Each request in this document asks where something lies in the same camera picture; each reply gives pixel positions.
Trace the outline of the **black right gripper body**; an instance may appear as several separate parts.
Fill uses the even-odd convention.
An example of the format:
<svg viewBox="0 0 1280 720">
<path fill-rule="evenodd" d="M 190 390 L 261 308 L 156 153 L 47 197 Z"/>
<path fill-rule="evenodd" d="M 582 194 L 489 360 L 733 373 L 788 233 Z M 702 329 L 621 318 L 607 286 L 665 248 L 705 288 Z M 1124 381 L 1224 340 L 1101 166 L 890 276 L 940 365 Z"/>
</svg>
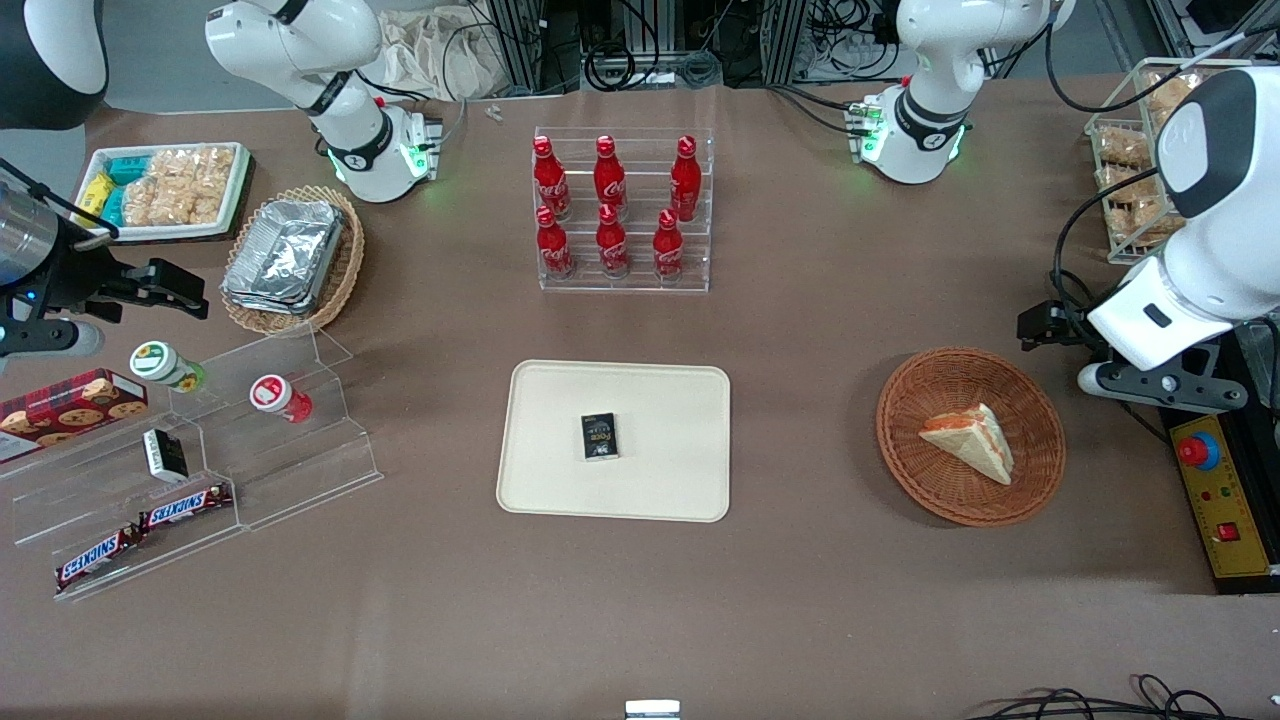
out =
<svg viewBox="0 0 1280 720">
<path fill-rule="evenodd" d="M 29 301 L 33 316 L 69 313 L 118 323 L 127 304 L 154 304 L 154 293 L 131 277 L 134 268 L 118 261 L 108 247 L 76 249 L 88 238 L 73 223 L 59 224 L 50 256 L 29 281 L 29 290 L 35 292 Z"/>
</svg>

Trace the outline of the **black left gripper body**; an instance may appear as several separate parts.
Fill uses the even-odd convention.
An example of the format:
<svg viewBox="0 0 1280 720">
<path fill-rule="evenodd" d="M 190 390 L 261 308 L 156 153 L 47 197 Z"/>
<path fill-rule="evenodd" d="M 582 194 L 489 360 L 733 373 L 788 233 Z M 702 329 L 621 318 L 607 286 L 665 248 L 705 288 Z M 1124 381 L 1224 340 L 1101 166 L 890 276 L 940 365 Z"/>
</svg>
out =
<svg viewBox="0 0 1280 720">
<path fill-rule="evenodd" d="M 1047 345 L 1101 347 L 1100 337 L 1070 302 L 1046 300 L 1018 315 L 1018 340 L 1023 351 Z"/>
</svg>

